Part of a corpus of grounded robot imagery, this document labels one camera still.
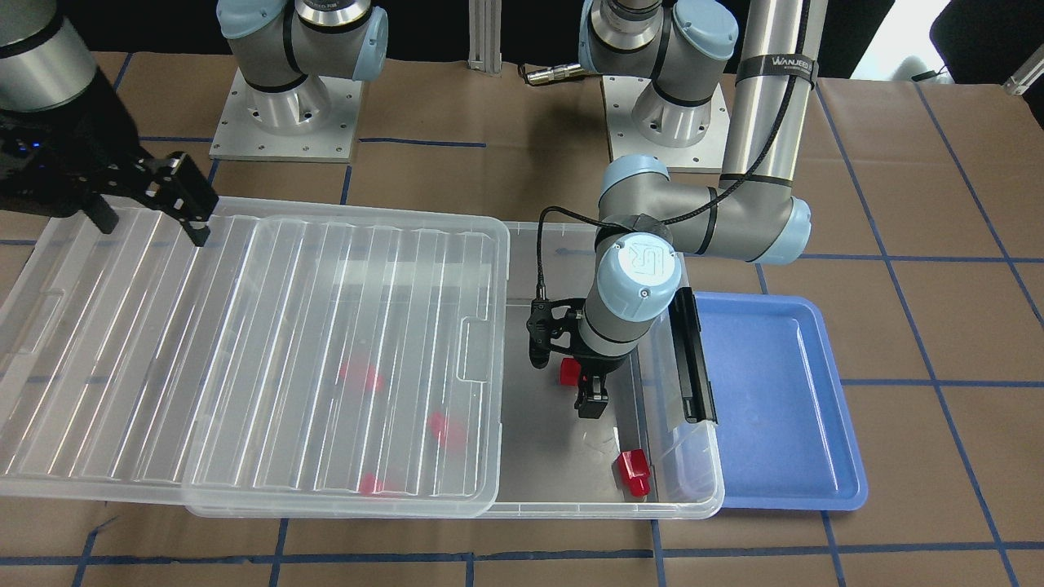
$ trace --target black strap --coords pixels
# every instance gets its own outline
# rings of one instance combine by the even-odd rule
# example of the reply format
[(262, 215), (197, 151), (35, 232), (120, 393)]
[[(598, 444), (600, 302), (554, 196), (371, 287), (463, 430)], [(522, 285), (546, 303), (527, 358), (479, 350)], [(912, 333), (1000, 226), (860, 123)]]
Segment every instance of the black strap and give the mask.
[(666, 15), (663, 17), (663, 24), (660, 25), (660, 47), (656, 51), (656, 63), (652, 65), (652, 73), (649, 74), (649, 79), (656, 83), (656, 78), (660, 77), (660, 71), (663, 69), (663, 62), (667, 61), (667, 45), (670, 44), (670, 29), (672, 28), (673, 21), (668, 19)]
[(286, 53), (286, 63), (290, 65), (290, 69), (302, 73), (301, 67), (298, 66), (298, 57), (293, 55), (293, 2), (286, 3), (286, 9), (283, 10), (283, 52)]
[(682, 98), (675, 98), (674, 96), (671, 96), (663, 88), (660, 87), (659, 80), (652, 83), (652, 91), (655, 91), (658, 96), (663, 98), (664, 101), (668, 101), (672, 104), (685, 108), (696, 108), (697, 105), (704, 105), (705, 103), (711, 101), (711, 98), (714, 97), (714, 94), (711, 94), (710, 96), (707, 96), (702, 100), (683, 100)]
[(44, 25), (44, 28), (41, 28), (21, 41), (16, 41), (10, 45), (0, 47), (0, 60), (21, 55), (22, 53), (31, 51), (44, 43), (47, 43), (51, 40), (51, 38), (58, 33), (58, 30), (62, 29), (62, 24), (64, 22), (65, 17), (62, 16), (62, 13), (54, 10), (54, 16), (51, 17), (51, 20)]
[(254, 88), (258, 92), (264, 92), (266, 94), (278, 94), (280, 92), (289, 92), (290, 90), (304, 84), (305, 79), (308, 79), (308, 76), (302, 73), (301, 77), (288, 84), (283, 84), (282, 86), (259, 86), (257, 84), (252, 84), (248, 79), (246, 79), (245, 81), (247, 86)]
[[(719, 178), (720, 181), (737, 181), (743, 177), (743, 173), (722, 173)], [(762, 184), (776, 184), (778, 186), (786, 186), (788, 188), (793, 187), (793, 182), (790, 180), (784, 180), (783, 178), (773, 178), (772, 175), (750, 175), (744, 180), (746, 182), (758, 182)]]
[(820, 75), (820, 63), (801, 53), (773, 53), (739, 62), (736, 84), (759, 75), (793, 75), (808, 81), (813, 88)]
[[(714, 188), (707, 188), (711, 192), (711, 202), (717, 197), (717, 190)], [(708, 210), (710, 215), (707, 218), (707, 234), (704, 235), (704, 241), (699, 243), (699, 250), (696, 251), (696, 255), (703, 255), (707, 252), (707, 248), (711, 245), (711, 239), (714, 238), (714, 226), (717, 225), (717, 204), (711, 205), (711, 209)]]
[(601, 332), (598, 332), (598, 330), (594, 327), (594, 325), (591, 324), (590, 320), (587, 321), (587, 323), (588, 323), (588, 328), (591, 329), (591, 332), (594, 332), (595, 334), (598, 335), (598, 337), (600, 337), (600, 338), (602, 338), (602, 339), (604, 339), (604, 341), (607, 341), (609, 343), (613, 343), (614, 345), (626, 345), (626, 344), (630, 344), (630, 343), (634, 343), (634, 341), (616, 341), (616, 339), (610, 338), (609, 336), (606, 336)]

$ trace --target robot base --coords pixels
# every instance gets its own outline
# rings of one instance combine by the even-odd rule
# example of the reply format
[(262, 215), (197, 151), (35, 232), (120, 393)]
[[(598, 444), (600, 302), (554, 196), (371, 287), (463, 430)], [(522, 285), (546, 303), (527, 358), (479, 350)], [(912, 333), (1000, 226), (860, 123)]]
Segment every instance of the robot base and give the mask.
[(362, 81), (323, 77), (332, 103), (326, 124), (299, 136), (266, 132), (246, 109), (246, 81), (236, 71), (210, 157), (230, 161), (307, 161), (349, 163), (362, 102)]
[(651, 155), (670, 171), (682, 173), (720, 173), (725, 143), (729, 138), (729, 113), (726, 112), (721, 87), (711, 98), (711, 123), (703, 140), (690, 147), (668, 147), (646, 139), (631, 117), (638, 96), (648, 86), (644, 77), (606, 75), (601, 78), (606, 99), (606, 124), (613, 161), (624, 155)]

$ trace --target black cable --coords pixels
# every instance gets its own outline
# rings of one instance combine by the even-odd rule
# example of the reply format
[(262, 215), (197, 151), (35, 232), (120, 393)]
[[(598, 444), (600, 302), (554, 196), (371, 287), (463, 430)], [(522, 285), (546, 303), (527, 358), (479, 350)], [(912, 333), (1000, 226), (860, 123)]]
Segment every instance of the black cable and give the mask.
[(732, 195), (737, 189), (739, 189), (739, 186), (743, 185), (743, 183), (746, 182), (746, 180), (751, 179), (751, 175), (755, 174), (755, 172), (758, 170), (758, 167), (761, 166), (761, 162), (764, 161), (766, 157), (768, 157), (768, 151), (773, 148), (773, 143), (776, 142), (776, 135), (779, 134), (780, 126), (783, 125), (783, 118), (786, 117), (787, 107), (790, 105), (790, 96), (793, 94), (793, 87), (797, 81), (798, 81), (798, 76), (796, 75), (791, 75), (790, 78), (787, 79), (786, 90), (784, 90), (783, 92), (783, 100), (780, 102), (780, 110), (776, 114), (776, 120), (773, 121), (773, 127), (768, 132), (768, 138), (765, 139), (765, 146), (761, 149), (761, 152), (758, 154), (757, 159), (754, 160), (754, 163), (746, 170), (746, 172), (740, 175), (739, 179), (736, 180), (731, 186), (726, 188), (725, 191), (719, 193), (717, 197), (714, 197), (707, 204), (704, 204), (703, 206), (696, 208), (695, 210), (692, 210), (691, 212), (686, 212), (685, 214), (682, 214), (680, 216), (673, 216), (671, 218), (667, 218), (666, 220), (663, 221), (664, 225), (677, 225), (678, 222), (684, 222), (685, 220), (694, 218), (695, 216), (703, 214), (704, 212), (717, 206), (718, 203), (721, 202), (722, 199)]
[[(805, 36), (808, 30), (809, 4), (810, 0), (804, 0), (801, 3), (801, 21), (799, 22), (798, 25), (798, 39), (796, 48), (796, 52), (799, 54), (805, 51)], [(773, 126), (768, 132), (768, 137), (765, 139), (765, 146), (762, 147), (761, 152), (758, 154), (758, 157), (754, 160), (754, 163), (751, 164), (751, 167), (746, 170), (746, 172), (740, 175), (738, 180), (736, 180), (731, 186), (726, 188), (726, 190), (722, 191), (720, 194), (718, 194), (716, 197), (711, 198), (711, 201), (708, 202), (707, 204), (704, 204), (703, 206), (696, 208), (695, 210), (692, 210), (691, 212), (686, 212), (685, 214), (667, 218), (666, 220), (663, 221), (664, 225), (677, 225), (678, 222), (684, 222), (685, 220), (694, 218), (695, 216), (703, 214), (704, 212), (717, 206), (718, 203), (720, 203), (722, 199), (735, 193), (735, 191), (739, 189), (739, 186), (743, 185), (746, 182), (746, 180), (751, 179), (751, 177), (755, 174), (755, 172), (758, 170), (758, 167), (761, 166), (761, 163), (765, 160), (766, 157), (768, 157), (768, 151), (772, 150), (773, 143), (776, 142), (776, 135), (779, 134), (780, 127), (783, 125), (783, 119), (786, 117), (787, 109), (790, 105), (790, 96), (793, 95), (793, 87), (794, 84), (797, 84), (797, 81), (798, 81), (798, 76), (796, 75), (790, 75), (789, 78), (787, 79), (786, 90), (783, 91), (783, 99), (780, 101), (780, 110), (779, 112), (776, 113), (776, 119), (773, 121)]]
[(575, 218), (582, 222), (587, 222), (603, 229), (616, 228), (616, 225), (609, 222), (602, 222), (601, 220), (595, 220), (594, 218), (588, 218), (584, 214), (578, 214), (572, 210), (567, 210), (561, 206), (548, 206), (544, 208), (540, 213), (540, 221), (537, 222), (537, 299), (546, 300), (546, 288), (544, 287), (544, 255), (543, 255), (543, 242), (544, 242), (544, 219), (550, 212), (557, 212), (560, 214), (565, 214), (570, 218)]

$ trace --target plastic tray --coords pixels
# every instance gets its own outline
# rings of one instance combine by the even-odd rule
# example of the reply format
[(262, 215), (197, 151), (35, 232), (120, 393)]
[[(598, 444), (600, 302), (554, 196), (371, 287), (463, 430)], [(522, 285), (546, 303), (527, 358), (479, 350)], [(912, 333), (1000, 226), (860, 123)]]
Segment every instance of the plastic tray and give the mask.
[(698, 294), (725, 508), (856, 510), (867, 501), (823, 316), (784, 296)]
[(0, 493), (474, 517), (497, 495), (508, 233), (222, 197), (197, 249), (48, 224), (0, 309)]

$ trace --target black bracket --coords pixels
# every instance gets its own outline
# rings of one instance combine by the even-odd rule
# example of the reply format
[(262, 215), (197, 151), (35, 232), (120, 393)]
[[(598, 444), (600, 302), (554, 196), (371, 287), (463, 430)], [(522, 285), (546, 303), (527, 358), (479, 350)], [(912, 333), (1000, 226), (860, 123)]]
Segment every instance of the black bracket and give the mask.
[[(547, 367), (551, 352), (576, 358), (580, 374), (576, 381), (576, 402), (573, 408), (580, 418), (597, 419), (609, 405), (606, 376), (623, 365), (625, 357), (606, 357), (596, 354), (579, 335), (579, 316), (584, 311), (584, 298), (566, 300), (532, 300), (529, 304), (529, 362), (537, 369)], [(554, 310), (566, 308), (562, 318), (554, 318)], [(553, 341), (569, 333), (569, 346), (555, 345)]]
[(576, 383), (576, 401), (573, 403), (573, 409), (580, 418), (594, 420), (601, 418), (601, 413), (609, 405), (609, 392), (606, 391), (604, 377), (603, 374), (595, 375), (580, 369), (580, 378)]
[(756, 55), (739, 62), (736, 84), (758, 75), (793, 75), (815, 88), (820, 76), (820, 62), (801, 53), (774, 53)]
[(682, 407), (685, 421), (691, 424), (710, 420), (717, 422), (714, 410), (714, 393), (707, 376), (704, 346), (699, 339), (699, 313), (696, 297), (691, 287), (682, 287), (674, 294), (668, 307), (670, 331), (674, 338), (674, 359), (682, 386)]

